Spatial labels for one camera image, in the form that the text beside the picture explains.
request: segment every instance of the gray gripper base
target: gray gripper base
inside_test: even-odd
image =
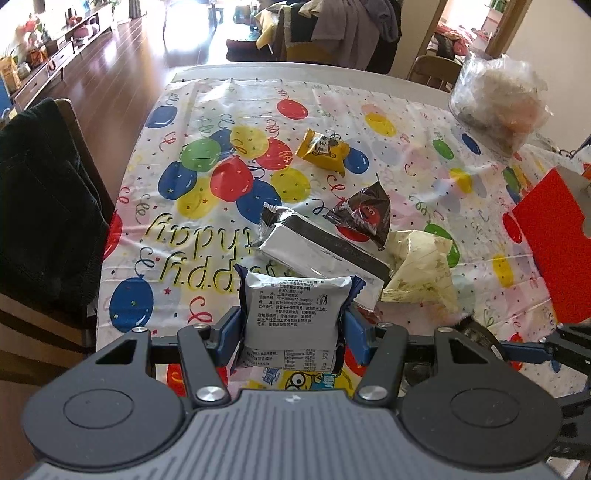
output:
[[[557,480],[539,463],[513,472],[459,469],[411,443],[391,413],[344,391],[245,390],[199,411],[167,451],[116,472],[38,464],[31,480]]]

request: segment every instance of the yellow candy wrapper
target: yellow candy wrapper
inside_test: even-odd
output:
[[[391,232],[386,249],[397,263],[396,273],[382,291],[382,301],[437,301],[449,313],[459,309],[447,253],[453,243],[421,230]]]
[[[308,129],[295,154],[317,167],[336,171],[345,176],[345,164],[349,155],[349,145],[327,135]]]

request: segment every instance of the balloon tablecloth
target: balloon tablecloth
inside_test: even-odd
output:
[[[294,155],[307,128],[350,145],[344,177]],[[553,328],[553,308],[510,212],[558,164],[583,171],[582,160],[528,145],[501,158],[451,113],[382,93],[280,80],[172,83],[142,130],[119,192],[102,268],[98,346],[135,326],[164,336],[217,321],[239,304],[236,263],[288,275],[247,247],[264,202],[289,206],[376,254],[363,235],[323,217],[376,174],[391,200],[391,230],[453,240],[447,260],[463,310],[500,339],[537,340]],[[430,333],[442,322],[441,309],[428,304],[381,303],[376,317],[411,333]],[[349,352],[345,361],[339,375],[239,369],[229,386],[351,393],[363,368]],[[554,395],[584,381],[559,364],[514,367]],[[182,392],[178,365],[158,366],[157,376]]]

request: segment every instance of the wooden floor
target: wooden floor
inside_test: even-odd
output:
[[[226,39],[250,33],[247,25],[232,21],[233,8],[225,8],[225,21],[214,30],[207,6],[185,0],[169,9],[163,35],[162,2],[145,1],[146,16],[102,34],[66,67],[64,80],[55,81],[40,96],[72,100],[112,198],[117,197],[145,119],[175,72],[227,63]]]

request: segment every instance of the snack package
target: snack package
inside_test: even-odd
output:
[[[510,157],[544,125],[550,111],[541,92],[548,90],[532,66],[510,59],[466,56],[450,95],[450,110],[491,150]]]
[[[270,277],[235,266],[246,314],[239,364],[330,372],[341,315],[363,288],[359,277]]]
[[[303,277],[357,275],[363,279],[365,287],[355,303],[369,311],[374,309],[384,285],[390,280],[389,265],[287,207],[264,205],[259,238],[251,246]]]
[[[452,240],[421,230],[392,232],[387,249],[397,260],[397,269],[382,292],[382,301],[437,301],[456,313],[457,293],[447,265],[452,245]]]
[[[345,176],[345,164],[349,145],[336,138],[308,129],[295,154],[317,167],[336,171]]]
[[[339,203],[325,217],[335,225],[367,235],[383,250],[390,231],[390,198],[378,180]]]

